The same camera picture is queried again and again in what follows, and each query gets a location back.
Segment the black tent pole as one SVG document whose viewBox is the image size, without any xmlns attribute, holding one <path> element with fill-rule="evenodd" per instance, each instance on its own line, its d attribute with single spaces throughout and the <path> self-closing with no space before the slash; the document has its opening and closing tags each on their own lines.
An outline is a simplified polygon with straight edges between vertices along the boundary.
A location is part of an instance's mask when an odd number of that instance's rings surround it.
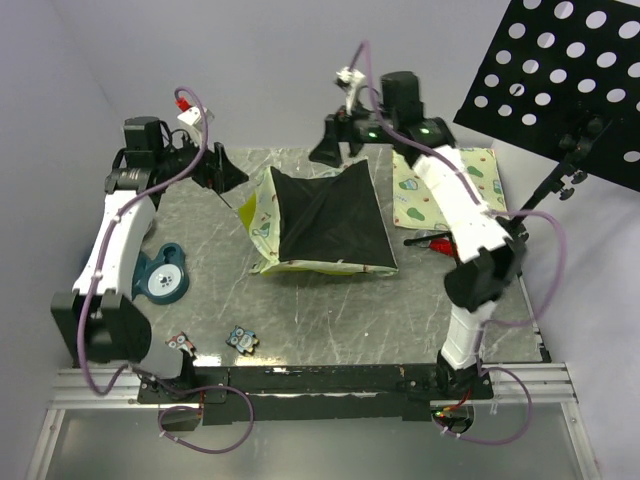
<svg viewBox="0 0 640 480">
<path fill-rule="evenodd" d="M 222 194 L 217 193 L 217 196 L 228 209 L 230 209 L 231 211 L 235 211 L 235 207 L 227 199 L 225 199 Z"/>
</svg>

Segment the green patterned pet tent fabric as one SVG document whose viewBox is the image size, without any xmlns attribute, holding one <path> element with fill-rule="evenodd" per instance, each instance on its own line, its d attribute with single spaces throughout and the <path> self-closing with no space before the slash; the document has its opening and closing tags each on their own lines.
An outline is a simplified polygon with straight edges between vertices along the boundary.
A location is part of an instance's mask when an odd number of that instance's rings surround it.
<svg viewBox="0 0 640 480">
<path fill-rule="evenodd" d="M 314 178 L 267 167 L 237 214 L 260 255 L 253 274 L 398 271 L 365 159 Z"/>
</svg>

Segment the green patterned tent mat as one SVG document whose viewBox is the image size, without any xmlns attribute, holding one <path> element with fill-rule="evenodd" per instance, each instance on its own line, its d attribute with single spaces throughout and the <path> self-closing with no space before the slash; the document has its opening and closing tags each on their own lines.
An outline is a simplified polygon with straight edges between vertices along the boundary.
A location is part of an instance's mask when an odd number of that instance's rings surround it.
<svg viewBox="0 0 640 480">
<path fill-rule="evenodd" d="M 461 148 L 459 154 L 446 147 L 443 155 L 450 160 L 460 160 L 458 170 L 465 171 L 465 178 L 475 186 L 475 196 L 488 208 L 503 211 L 506 208 L 505 195 L 499 176 L 497 157 L 493 149 Z M 470 195 L 456 175 L 440 160 L 430 164 L 437 173 L 444 173 L 447 181 L 436 187 L 435 193 L 418 173 L 406 163 L 404 157 L 393 152 L 393 223 L 396 227 L 413 230 L 446 231 L 449 227 L 437 200 L 444 187 L 452 187 L 447 200 L 462 201 L 462 206 L 473 206 Z"/>
</svg>

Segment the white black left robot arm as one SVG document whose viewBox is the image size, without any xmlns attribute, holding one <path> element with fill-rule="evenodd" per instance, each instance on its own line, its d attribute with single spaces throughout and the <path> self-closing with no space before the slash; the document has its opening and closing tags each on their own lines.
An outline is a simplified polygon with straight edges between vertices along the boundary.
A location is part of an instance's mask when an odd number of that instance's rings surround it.
<svg viewBox="0 0 640 480">
<path fill-rule="evenodd" d="M 92 251 L 72 288 L 52 298 L 51 313 L 63 341 L 99 396 L 113 386 L 95 384 L 91 363 L 121 362 L 154 377 L 176 402 L 189 400 L 197 390 L 188 353 L 154 339 L 149 320 L 134 305 L 135 294 L 147 288 L 146 281 L 135 281 L 134 274 L 141 267 L 144 237 L 169 185 L 190 178 L 222 195 L 248 177 L 230 162 L 222 143 L 210 142 L 210 111 L 190 107 L 177 119 L 180 147 L 173 144 L 167 123 L 157 117 L 125 121 L 125 145 L 105 179 L 103 217 Z"/>
</svg>

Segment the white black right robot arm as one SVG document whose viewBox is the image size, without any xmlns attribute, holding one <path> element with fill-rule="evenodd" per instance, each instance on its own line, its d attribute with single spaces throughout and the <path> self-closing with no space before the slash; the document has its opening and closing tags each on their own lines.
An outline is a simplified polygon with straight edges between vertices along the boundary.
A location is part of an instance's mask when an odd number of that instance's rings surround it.
<svg viewBox="0 0 640 480">
<path fill-rule="evenodd" d="M 356 156 L 367 143 L 392 146 L 430 191 L 444 216 L 456 254 L 456 266 L 444 277 L 451 302 L 447 336 L 435 367 L 439 392 L 458 398 L 481 378 L 479 348 L 485 325 L 504 290 L 520 272 L 525 244 L 513 238 L 466 172 L 456 140 L 439 117 L 428 118 L 418 77 L 397 71 L 381 78 L 380 99 L 365 108 L 359 96 L 365 74 L 344 67 L 335 83 L 345 103 L 325 118 L 324 134 L 309 159 L 329 167 L 342 163 L 341 144 Z"/>
</svg>

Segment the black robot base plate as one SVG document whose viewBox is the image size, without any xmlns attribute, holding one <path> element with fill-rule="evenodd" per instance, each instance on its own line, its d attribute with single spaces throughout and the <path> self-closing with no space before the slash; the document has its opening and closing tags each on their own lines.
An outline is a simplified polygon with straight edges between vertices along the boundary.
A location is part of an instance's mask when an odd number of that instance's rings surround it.
<svg viewBox="0 0 640 480">
<path fill-rule="evenodd" d="M 197 367 L 192 387 L 215 385 L 216 390 L 173 393 L 145 380 L 137 401 L 142 405 L 201 407 L 206 425 L 228 425 L 249 418 L 257 421 L 401 418 L 429 421 L 438 404 L 490 400 L 488 375 L 473 369 L 449 374 L 440 365 L 314 365 Z"/>
</svg>

